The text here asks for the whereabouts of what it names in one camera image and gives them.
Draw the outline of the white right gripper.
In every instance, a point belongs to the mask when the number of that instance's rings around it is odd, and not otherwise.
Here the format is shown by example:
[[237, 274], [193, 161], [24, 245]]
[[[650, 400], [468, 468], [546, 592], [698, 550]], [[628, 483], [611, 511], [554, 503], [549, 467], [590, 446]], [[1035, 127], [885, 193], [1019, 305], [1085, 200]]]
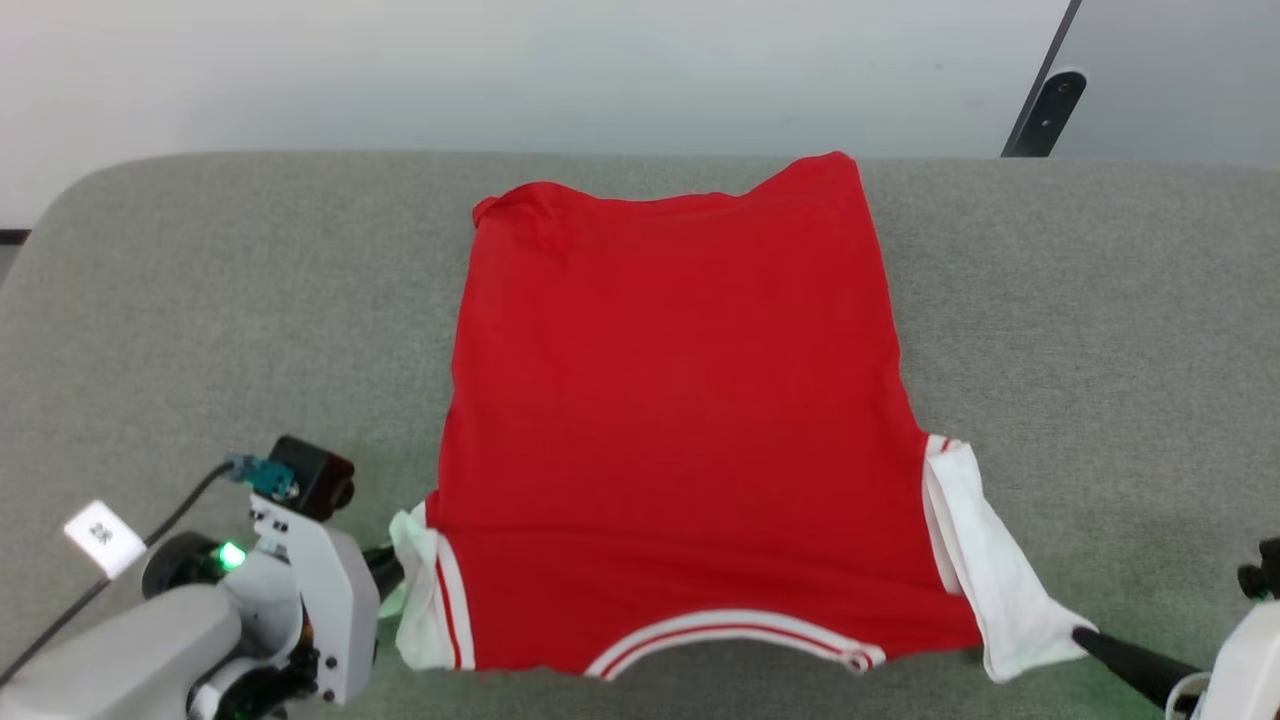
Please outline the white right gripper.
[[1155, 706], [1165, 720], [1280, 720], [1280, 600], [1256, 603], [1202, 671], [1088, 626], [1073, 642]]

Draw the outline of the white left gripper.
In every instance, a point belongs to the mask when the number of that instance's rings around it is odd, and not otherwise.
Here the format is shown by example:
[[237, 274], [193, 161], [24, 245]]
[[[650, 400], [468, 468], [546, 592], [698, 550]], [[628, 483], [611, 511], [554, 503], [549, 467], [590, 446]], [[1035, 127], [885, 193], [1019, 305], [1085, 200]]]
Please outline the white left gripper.
[[251, 498], [250, 507], [260, 537], [251, 559], [285, 559], [285, 588], [292, 591], [289, 620], [269, 635], [282, 641], [270, 659], [287, 659], [310, 625], [310, 648], [319, 653], [317, 689], [328, 702], [346, 706], [370, 683], [381, 600], [404, 582], [396, 548], [361, 552], [344, 532], [278, 503]]

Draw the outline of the red basketball jersey white sleeves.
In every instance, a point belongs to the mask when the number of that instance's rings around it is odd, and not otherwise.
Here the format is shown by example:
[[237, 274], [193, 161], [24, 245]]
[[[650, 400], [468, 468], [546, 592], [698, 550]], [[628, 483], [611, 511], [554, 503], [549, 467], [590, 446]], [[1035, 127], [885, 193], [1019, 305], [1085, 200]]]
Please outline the red basketball jersey white sleeves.
[[980, 651], [1010, 682], [1084, 656], [901, 377], [858, 164], [745, 193], [485, 199], [435, 489], [390, 523], [416, 670], [611, 682], [756, 641], [867, 673]]

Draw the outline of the black wall bracket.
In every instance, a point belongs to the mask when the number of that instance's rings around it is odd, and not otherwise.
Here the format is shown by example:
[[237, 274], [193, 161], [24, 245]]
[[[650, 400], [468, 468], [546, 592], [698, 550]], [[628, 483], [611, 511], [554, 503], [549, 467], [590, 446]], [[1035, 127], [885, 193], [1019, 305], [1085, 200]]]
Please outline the black wall bracket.
[[1011, 138], [1006, 142], [1002, 158], [1048, 158], [1087, 85], [1085, 74], [1075, 69], [1050, 76], [1025, 115], [1018, 122]]

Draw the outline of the dark wall divider strip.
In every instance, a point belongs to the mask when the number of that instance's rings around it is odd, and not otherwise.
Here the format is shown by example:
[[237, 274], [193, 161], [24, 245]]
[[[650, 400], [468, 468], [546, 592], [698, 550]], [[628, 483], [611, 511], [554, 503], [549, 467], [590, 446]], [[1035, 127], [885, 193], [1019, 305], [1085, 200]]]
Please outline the dark wall divider strip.
[[1033, 83], [1032, 83], [1032, 86], [1030, 86], [1030, 90], [1028, 91], [1028, 95], [1027, 95], [1025, 101], [1024, 101], [1024, 104], [1021, 106], [1021, 110], [1019, 111], [1018, 118], [1015, 119], [1015, 122], [1012, 124], [1012, 128], [1010, 131], [1010, 135], [1009, 135], [1009, 137], [1007, 137], [1007, 140], [1006, 140], [1006, 142], [1004, 145], [1004, 150], [1001, 152], [1001, 158], [1012, 158], [1014, 156], [1014, 150], [1018, 146], [1018, 141], [1019, 141], [1019, 138], [1021, 136], [1021, 132], [1024, 131], [1024, 128], [1027, 126], [1027, 122], [1030, 118], [1030, 114], [1032, 114], [1032, 110], [1033, 110], [1033, 108], [1036, 105], [1036, 101], [1039, 97], [1041, 91], [1042, 91], [1042, 88], [1044, 86], [1044, 82], [1046, 82], [1046, 79], [1050, 76], [1050, 70], [1053, 68], [1055, 60], [1056, 60], [1056, 58], [1059, 55], [1059, 50], [1060, 50], [1060, 47], [1062, 45], [1062, 41], [1065, 40], [1065, 37], [1068, 35], [1068, 31], [1070, 29], [1074, 19], [1075, 19], [1075, 15], [1076, 15], [1076, 13], [1079, 10], [1080, 4], [1082, 4], [1082, 0], [1068, 0], [1068, 5], [1066, 5], [1066, 9], [1065, 9], [1065, 12], [1062, 14], [1062, 18], [1059, 22], [1059, 26], [1057, 26], [1057, 28], [1055, 31], [1055, 35], [1053, 35], [1052, 40], [1050, 41], [1048, 49], [1046, 50], [1043, 60], [1039, 64], [1039, 69], [1038, 69], [1038, 72], [1036, 74], [1036, 78], [1034, 78]]

